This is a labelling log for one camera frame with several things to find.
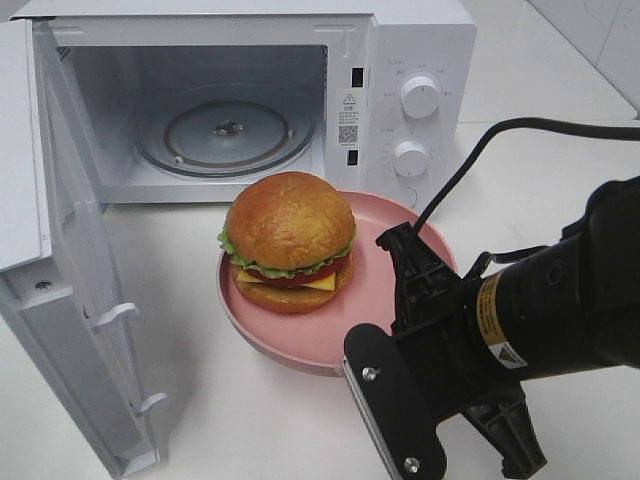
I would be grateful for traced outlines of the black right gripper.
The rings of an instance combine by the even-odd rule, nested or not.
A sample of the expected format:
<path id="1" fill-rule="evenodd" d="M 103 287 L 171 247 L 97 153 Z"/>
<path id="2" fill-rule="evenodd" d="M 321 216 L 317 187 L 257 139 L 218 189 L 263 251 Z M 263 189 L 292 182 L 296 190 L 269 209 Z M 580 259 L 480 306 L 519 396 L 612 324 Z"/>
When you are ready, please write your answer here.
<path id="1" fill-rule="evenodd" d="M 408 222 L 376 245 L 391 256 L 391 330 L 437 423 L 462 413 L 502 456 L 506 479 L 530 479 L 547 464 L 521 386 L 525 350 L 521 281 L 512 274 L 463 280 Z"/>

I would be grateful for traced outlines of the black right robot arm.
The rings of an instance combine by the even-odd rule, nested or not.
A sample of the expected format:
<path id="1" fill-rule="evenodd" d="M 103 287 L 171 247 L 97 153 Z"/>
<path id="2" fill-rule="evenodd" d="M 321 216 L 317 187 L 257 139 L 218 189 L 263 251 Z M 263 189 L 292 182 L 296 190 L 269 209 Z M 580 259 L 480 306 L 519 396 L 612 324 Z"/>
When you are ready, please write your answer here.
<path id="1" fill-rule="evenodd" d="M 545 465 L 522 382 L 639 364 L 639 182 L 610 181 L 552 246 L 481 254 L 455 274 L 409 224 L 377 239 L 399 293 L 393 341 L 429 414 L 462 414 L 503 475 Z"/>

